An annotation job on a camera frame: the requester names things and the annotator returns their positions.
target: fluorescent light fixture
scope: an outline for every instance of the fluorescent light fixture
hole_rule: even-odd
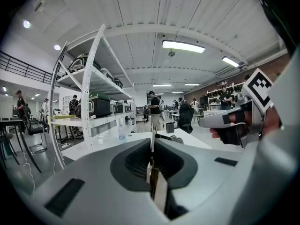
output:
[[[228,57],[224,57],[222,58],[222,61],[229,63],[230,65],[233,65],[234,67],[238,67],[239,64],[237,64],[235,61],[232,61],[231,59],[229,59]]]
[[[185,86],[198,86],[198,83],[186,83]]]
[[[59,51],[60,50],[60,46],[59,45],[54,45],[54,49]]]
[[[195,53],[203,53],[205,50],[205,47],[201,47],[191,43],[183,43],[183,42],[169,41],[169,40],[163,41],[163,48],[181,49],[181,50],[192,51]]]
[[[23,22],[23,26],[24,26],[24,28],[29,28],[30,27],[30,22],[29,21],[27,21],[27,20],[25,20],[24,22]]]
[[[153,85],[153,87],[170,87],[172,84],[158,84],[158,85]]]

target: plastic bottle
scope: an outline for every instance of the plastic bottle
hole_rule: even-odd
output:
[[[127,141],[126,131],[122,123],[119,125],[119,140],[121,143],[126,143]]]

